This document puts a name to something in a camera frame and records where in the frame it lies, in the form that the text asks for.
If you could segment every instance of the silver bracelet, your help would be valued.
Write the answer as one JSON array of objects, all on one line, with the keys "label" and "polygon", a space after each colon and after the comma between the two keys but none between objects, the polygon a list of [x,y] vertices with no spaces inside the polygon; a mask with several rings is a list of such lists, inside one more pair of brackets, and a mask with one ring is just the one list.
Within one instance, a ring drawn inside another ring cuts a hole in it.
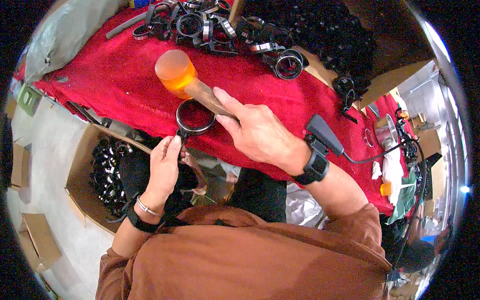
[{"label": "silver bracelet", "polygon": [[140,196],[137,196],[137,203],[138,203],[138,206],[140,206],[140,208],[146,212],[146,213],[149,213],[149,214],[152,214],[154,216],[161,216],[161,214],[157,214],[157,213],[154,213],[153,211],[151,211],[150,209],[148,209],[148,207],[146,207],[142,202],[140,202]]}]

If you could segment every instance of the brown sleeve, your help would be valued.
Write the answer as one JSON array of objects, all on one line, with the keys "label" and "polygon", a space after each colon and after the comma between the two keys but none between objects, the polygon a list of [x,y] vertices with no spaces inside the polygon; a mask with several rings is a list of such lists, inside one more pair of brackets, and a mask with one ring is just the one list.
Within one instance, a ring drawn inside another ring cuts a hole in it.
[{"label": "brown sleeve", "polygon": [[96,300],[126,300],[132,286],[132,266],[135,256],[122,257],[112,248],[100,258],[100,276]]},{"label": "brown sleeve", "polygon": [[377,208],[366,204],[359,212],[334,218],[325,225],[325,229],[339,233],[357,243],[363,244],[373,251],[385,256],[382,244],[382,228]]}]

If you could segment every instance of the white plastic bag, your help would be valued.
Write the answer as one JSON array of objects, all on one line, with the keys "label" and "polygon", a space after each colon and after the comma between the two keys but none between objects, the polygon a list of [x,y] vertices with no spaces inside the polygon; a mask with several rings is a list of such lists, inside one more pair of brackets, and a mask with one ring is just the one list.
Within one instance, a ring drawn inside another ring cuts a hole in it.
[{"label": "white plastic bag", "polygon": [[125,0],[69,0],[42,22],[25,63],[27,84],[63,68]]},{"label": "white plastic bag", "polygon": [[323,215],[322,208],[313,196],[296,183],[287,186],[285,213],[287,223],[314,227]]},{"label": "white plastic bag", "polygon": [[403,168],[402,164],[400,164],[401,155],[400,148],[397,148],[385,155],[383,163],[384,170],[382,172],[382,180],[384,183],[392,183],[392,194],[388,196],[388,200],[393,206],[396,206],[396,203],[398,202],[398,194],[400,194],[402,186]]}]

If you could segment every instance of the wooden handle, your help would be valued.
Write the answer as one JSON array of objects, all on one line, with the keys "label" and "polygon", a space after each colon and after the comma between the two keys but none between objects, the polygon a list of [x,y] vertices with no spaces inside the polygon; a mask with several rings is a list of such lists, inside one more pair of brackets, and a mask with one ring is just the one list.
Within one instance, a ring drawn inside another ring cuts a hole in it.
[{"label": "wooden handle", "polygon": [[184,92],[192,96],[195,100],[202,103],[206,108],[211,110],[217,115],[234,117],[229,113],[225,107],[218,101],[218,99],[213,94],[213,90],[198,80],[194,78],[184,89]]}]

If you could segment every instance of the black wrist strap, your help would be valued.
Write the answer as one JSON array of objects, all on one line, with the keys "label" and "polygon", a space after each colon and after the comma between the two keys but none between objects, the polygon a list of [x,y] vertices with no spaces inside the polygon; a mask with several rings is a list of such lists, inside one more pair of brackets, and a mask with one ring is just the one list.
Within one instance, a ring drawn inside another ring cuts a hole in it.
[{"label": "black wrist strap", "polygon": [[159,224],[150,224],[142,221],[137,215],[137,213],[134,211],[133,207],[134,205],[130,206],[127,212],[127,217],[133,227],[143,232],[154,233],[158,229]]},{"label": "black wrist strap", "polygon": [[313,150],[310,160],[307,165],[303,167],[303,174],[292,177],[301,185],[310,184],[314,181],[322,181],[328,172],[329,166],[330,163],[326,160],[325,156]]}]

